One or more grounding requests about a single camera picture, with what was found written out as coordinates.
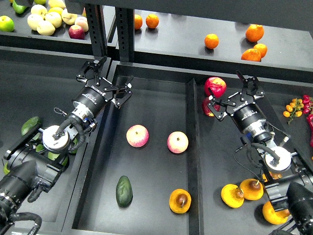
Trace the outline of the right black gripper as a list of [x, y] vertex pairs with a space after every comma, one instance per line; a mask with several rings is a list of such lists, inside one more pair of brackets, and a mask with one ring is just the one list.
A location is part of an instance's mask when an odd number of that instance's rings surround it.
[[264, 89], [256, 76], [245, 78], [239, 70], [236, 70], [236, 74], [243, 84], [242, 91], [225, 100], [216, 98], [213, 91], [208, 88], [210, 92], [208, 109], [218, 121], [229, 115], [242, 134], [268, 133], [266, 117], [255, 102], [265, 96]]

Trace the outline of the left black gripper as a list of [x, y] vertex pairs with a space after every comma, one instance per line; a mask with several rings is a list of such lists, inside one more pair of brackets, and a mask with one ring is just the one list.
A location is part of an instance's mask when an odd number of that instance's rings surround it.
[[[76, 74], [76, 80], [85, 85], [72, 100], [74, 116], [78, 118], [97, 117], [108, 102], [119, 109], [132, 96], [133, 76], [128, 77], [123, 85], [113, 85], [110, 81], [100, 77], [100, 69], [106, 61], [107, 56], [93, 62], [86, 61]], [[92, 71], [93, 77], [87, 77], [89, 71]]]

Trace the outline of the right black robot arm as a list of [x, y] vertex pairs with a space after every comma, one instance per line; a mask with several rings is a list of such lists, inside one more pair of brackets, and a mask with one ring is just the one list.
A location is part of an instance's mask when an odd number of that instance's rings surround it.
[[313, 232], [313, 170], [302, 160], [298, 151], [290, 151], [285, 144], [290, 139], [285, 134], [275, 140], [278, 130], [269, 122], [257, 104], [265, 93], [256, 77], [237, 73], [242, 89], [223, 98], [225, 81], [218, 77], [207, 79], [204, 90], [209, 109], [219, 120], [230, 117], [241, 132], [242, 146], [251, 159], [252, 150], [260, 156], [254, 165], [260, 169], [255, 179], [242, 181], [237, 191], [244, 199], [257, 199], [262, 191], [268, 196], [263, 206], [263, 216], [271, 224], [279, 225], [275, 235], [290, 235], [298, 230], [301, 235]]

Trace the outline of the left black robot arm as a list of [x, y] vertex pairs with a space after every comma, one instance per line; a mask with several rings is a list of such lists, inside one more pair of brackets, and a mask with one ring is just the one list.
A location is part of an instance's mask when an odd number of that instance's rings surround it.
[[17, 221], [32, 221], [29, 233], [38, 233], [42, 218], [32, 212], [19, 212], [23, 201], [36, 201], [50, 191], [69, 166], [69, 154], [82, 146], [97, 126], [96, 117], [112, 103], [120, 108], [132, 95], [131, 79], [116, 85], [100, 75], [106, 58], [86, 61], [76, 75], [84, 87], [73, 99], [74, 110], [64, 113], [59, 125], [42, 127], [40, 121], [10, 147], [4, 158], [7, 173], [0, 182], [0, 232], [5, 234]]

